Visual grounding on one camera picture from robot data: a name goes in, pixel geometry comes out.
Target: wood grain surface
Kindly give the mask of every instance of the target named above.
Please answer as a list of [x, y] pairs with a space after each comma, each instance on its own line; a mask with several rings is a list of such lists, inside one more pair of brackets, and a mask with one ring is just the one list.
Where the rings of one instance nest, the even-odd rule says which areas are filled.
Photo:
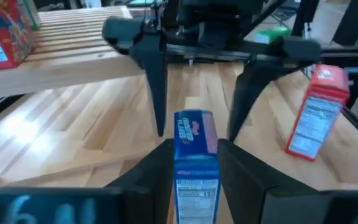
[[142, 74], [133, 60], [113, 51], [101, 35], [106, 18], [131, 17], [126, 7], [39, 15], [38, 47], [19, 67], [0, 70], [0, 97]]
[[[173, 113], [211, 110], [226, 137], [234, 83], [242, 65], [170, 66], [165, 138]], [[236, 144], [318, 190], [358, 189], [358, 130], [339, 116], [315, 162], [284, 153], [308, 79], [300, 72], [259, 96]], [[102, 187], [155, 146], [144, 76], [26, 95], [0, 114], [0, 185]], [[175, 216], [170, 209], [170, 222]], [[230, 223], [224, 195], [218, 223]]]

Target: wooden slatted shelf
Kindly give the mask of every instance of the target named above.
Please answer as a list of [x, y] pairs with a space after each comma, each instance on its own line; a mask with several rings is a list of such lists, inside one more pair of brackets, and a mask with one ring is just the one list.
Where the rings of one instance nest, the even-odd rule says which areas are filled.
[[131, 17], [126, 7], [39, 15], [42, 26], [35, 33], [39, 46], [19, 67], [0, 70], [0, 97], [143, 74], [101, 36], [107, 17]]

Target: green object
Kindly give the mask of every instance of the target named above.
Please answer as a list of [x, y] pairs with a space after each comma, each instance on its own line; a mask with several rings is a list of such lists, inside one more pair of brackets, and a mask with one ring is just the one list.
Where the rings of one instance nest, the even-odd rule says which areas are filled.
[[277, 26], [273, 29], [268, 29], [256, 33], [254, 41], [262, 44], [270, 44], [278, 37], [288, 37], [291, 35], [291, 30], [284, 26]]
[[20, 13], [27, 19], [32, 30], [39, 30], [41, 19], [33, 0], [17, 0]]

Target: blue cereal box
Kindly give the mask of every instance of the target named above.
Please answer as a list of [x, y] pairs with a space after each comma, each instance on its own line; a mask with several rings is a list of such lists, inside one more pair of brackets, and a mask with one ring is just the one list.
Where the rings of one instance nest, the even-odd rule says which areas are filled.
[[175, 205], [178, 224], [216, 222], [221, 181], [212, 112], [175, 113]]

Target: red cereal box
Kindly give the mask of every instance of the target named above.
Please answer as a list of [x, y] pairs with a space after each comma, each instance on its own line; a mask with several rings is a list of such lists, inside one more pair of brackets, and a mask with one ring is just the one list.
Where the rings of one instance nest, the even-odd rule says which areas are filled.
[[16, 0], [0, 0], [0, 68], [18, 66], [35, 48], [35, 36]]
[[309, 161], [317, 158], [342, 107], [349, 98], [347, 71], [318, 65], [303, 98], [285, 151]]

